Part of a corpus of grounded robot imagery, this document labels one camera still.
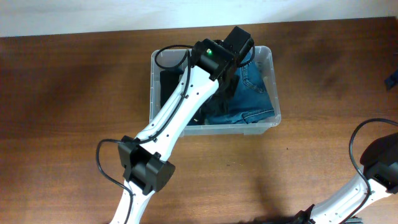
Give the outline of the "clear plastic storage container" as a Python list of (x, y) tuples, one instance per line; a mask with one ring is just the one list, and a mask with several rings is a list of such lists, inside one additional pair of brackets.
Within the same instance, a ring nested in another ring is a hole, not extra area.
[[(181, 137), (197, 136), (197, 135), (217, 135), (217, 134), (243, 134), (255, 135), (263, 134), (269, 128), (276, 127), (281, 122), (282, 116), (280, 112), (279, 98), (277, 94), (277, 85), (275, 82), (274, 66), (272, 61), (272, 52), (266, 46), (257, 46), (254, 62), (256, 63), (261, 74), (262, 81), (266, 86), (269, 94), (270, 102), (274, 108), (274, 116), (266, 118), (254, 124), (221, 124), (221, 125), (201, 125), (186, 126), (181, 132)], [(178, 64), (184, 56), (184, 49), (169, 49), (161, 52), (156, 56), (156, 51), (151, 55), (150, 69), (150, 109), (149, 120), (152, 121), (161, 109), (160, 105), (160, 71), (155, 64), (155, 59), (161, 65), (171, 67)]]

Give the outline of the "dark blue jeans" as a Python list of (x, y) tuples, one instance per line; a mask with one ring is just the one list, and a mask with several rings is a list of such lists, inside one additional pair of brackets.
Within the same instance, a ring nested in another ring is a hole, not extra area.
[(239, 83), (235, 94), (228, 101), (228, 112), (207, 115), (206, 124), (251, 124), (275, 115), (269, 94), (255, 62), (248, 53), (245, 66), (236, 70)]

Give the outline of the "black garment with white print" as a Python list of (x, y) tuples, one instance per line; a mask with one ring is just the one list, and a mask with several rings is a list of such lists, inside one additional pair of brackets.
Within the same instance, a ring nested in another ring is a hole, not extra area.
[(170, 98), (183, 73), (184, 71), (180, 68), (160, 72), (160, 107), (163, 107)]

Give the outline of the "teal blue garment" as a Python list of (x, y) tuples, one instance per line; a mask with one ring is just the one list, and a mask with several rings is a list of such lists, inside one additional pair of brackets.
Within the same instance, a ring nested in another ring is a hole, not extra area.
[(200, 110), (198, 110), (193, 118), (189, 121), (188, 125), (189, 126), (194, 126), (194, 125), (203, 125), (204, 124), (204, 118), (202, 114), (200, 113)]

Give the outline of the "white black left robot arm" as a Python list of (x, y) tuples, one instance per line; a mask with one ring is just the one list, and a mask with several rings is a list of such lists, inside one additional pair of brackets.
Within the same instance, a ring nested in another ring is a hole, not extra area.
[(182, 61), (187, 66), (165, 105), (136, 137), (117, 141), (124, 182), (112, 223), (140, 222), (150, 198), (175, 171), (168, 159), (181, 132), (212, 96), (234, 94), (234, 73), (253, 50), (251, 35), (239, 27), (224, 40), (205, 39), (186, 48)]

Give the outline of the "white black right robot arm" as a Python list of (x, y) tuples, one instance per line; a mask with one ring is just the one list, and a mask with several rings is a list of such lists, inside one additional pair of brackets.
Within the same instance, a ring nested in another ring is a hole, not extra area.
[(355, 176), (330, 198), (299, 211), (291, 223), (354, 223), (355, 215), (372, 203), (397, 193), (397, 133), (374, 140), (363, 152), (360, 161), (353, 155), (353, 143), (359, 130), (369, 123), (397, 122), (386, 118), (371, 118), (353, 131), (348, 145), (349, 158)]

